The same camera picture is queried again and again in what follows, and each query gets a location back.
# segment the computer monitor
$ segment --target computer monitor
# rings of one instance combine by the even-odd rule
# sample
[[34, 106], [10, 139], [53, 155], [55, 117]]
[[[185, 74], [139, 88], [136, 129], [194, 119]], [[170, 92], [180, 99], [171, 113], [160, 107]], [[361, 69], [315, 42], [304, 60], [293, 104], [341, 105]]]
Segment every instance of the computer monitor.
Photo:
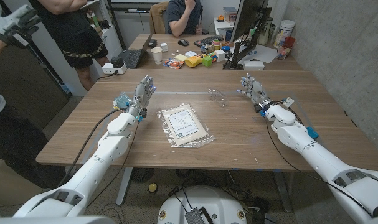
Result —
[[249, 34], [250, 29], [255, 28], [255, 32], [251, 36], [251, 41], [245, 43], [247, 48], [239, 52], [240, 46], [243, 43], [235, 43], [235, 49], [232, 61], [224, 69], [243, 69], [238, 62], [243, 59], [257, 46], [257, 39], [269, 18], [271, 8], [267, 8], [268, 0], [241, 0], [237, 17], [234, 22], [232, 37], [229, 41], [234, 42], [243, 35]]
[[234, 42], [255, 27], [255, 22], [262, 16], [261, 9], [268, 6], [268, 0], [241, 0], [234, 22], [232, 38]]

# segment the robot finger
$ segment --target robot finger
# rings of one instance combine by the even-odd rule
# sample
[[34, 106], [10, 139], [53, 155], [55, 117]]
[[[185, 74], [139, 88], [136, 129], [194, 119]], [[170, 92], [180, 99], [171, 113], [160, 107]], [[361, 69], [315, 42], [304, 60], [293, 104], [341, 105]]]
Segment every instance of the robot finger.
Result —
[[237, 90], [237, 93], [243, 94], [246, 97], [251, 97], [251, 94], [249, 92], [243, 91], [243, 90]]

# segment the person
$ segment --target person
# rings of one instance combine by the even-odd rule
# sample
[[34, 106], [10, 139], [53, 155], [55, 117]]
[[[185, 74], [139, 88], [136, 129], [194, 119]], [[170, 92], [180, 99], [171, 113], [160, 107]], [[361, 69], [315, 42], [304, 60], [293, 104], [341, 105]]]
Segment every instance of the person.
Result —
[[68, 64], [75, 68], [86, 90], [94, 81], [89, 66], [95, 59], [101, 67], [110, 63], [108, 51], [94, 28], [86, 20], [80, 8], [87, 0], [29, 0], [38, 11], [50, 36], [54, 39]]
[[170, 0], [166, 9], [168, 34], [202, 34], [200, 0]]
[[[31, 7], [25, 5], [9, 16], [1, 17], [0, 5], [0, 53], [13, 41], [8, 39], [5, 34], [7, 30], [4, 30], [9, 21], [19, 24], [21, 18], [25, 17], [27, 24], [31, 23], [31, 28], [27, 29], [29, 37], [37, 30], [38, 27], [34, 26], [33, 20], [28, 20], [26, 16], [32, 11]], [[64, 166], [44, 166], [36, 162], [37, 155], [46, 144], [45, 134], [27, 118], [19, 115], [17, 110], [8, 105], [0, 95], [0, 159], [19, 175], [44, 189], [56, 187], [65, 175]]]

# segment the power strip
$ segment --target power strip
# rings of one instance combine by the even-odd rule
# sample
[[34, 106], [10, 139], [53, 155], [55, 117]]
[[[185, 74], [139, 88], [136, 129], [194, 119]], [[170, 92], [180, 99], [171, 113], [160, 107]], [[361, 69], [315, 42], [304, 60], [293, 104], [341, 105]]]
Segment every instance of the power strip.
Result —
[[121, 68], [114, 68], [112, 63], [107, 63], [107, 64], [104, 64], [102, 69], [103, 69], [104, 74], [111, 75], [111, 74], [114, 74], [115, 71], [117, 71], [118, 74], [124, 74], [127, 68], [125, 64]]

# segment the shorts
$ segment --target shorts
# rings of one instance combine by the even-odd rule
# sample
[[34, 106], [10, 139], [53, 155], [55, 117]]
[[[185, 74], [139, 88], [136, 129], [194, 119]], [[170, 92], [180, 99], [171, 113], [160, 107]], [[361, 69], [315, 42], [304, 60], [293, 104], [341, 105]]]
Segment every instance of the shorts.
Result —
[[89, 67], [93, 64], [92, 59], [106, 57], [108, 54], [102, 39], [92, 27], [75, 36], [55, 41], [67, 63], [76, 69]]

